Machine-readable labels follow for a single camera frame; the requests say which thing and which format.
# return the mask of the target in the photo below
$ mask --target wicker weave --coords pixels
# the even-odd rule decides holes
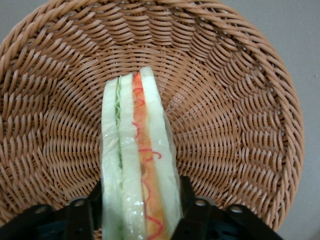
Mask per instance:
[[[299,102],[274,48],[215,0],[52,0],[15,26],[0,46],[0,224],[92,190],[105,82],[142,66],[180,175],[280,226],[302,171]]]

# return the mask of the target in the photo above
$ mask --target plastic wrap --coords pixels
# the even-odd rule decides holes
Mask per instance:
[[[106,83],[102,239],[170,239],[182,216],[176,148],[149,67]]]

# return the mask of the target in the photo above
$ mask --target gray wall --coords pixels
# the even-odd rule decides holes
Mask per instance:
[[[0,0],[0,41],[45,0]],[[278,231],[285,240],[320,239],[320,1],[222,0],[262,31],[292,75],[305,125],[304,171]]]

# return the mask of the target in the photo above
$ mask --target orange filling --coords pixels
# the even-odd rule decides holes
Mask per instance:
[[[152,150],[151,139],[148,131],[147,106],[141,75],[138,72],[133,78],[134,111],[132,123],[137,133],[135,140],[139,149],[141,164],[141,185],[144,201],[144,214],[146,223],[147,240],[168,239],[165,228],[165,217],[158,189],[157,172],[154,155],[157,160],[161,154]]]

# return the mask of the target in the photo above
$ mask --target woven basket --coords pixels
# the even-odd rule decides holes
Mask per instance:
[[[299,102],[275,49],[215,0],[51,0],[14,27],[0,46],[1,225],[93,189],[105,83],[143,66],[179,174],[219,207],[281,225],[303,165]]]

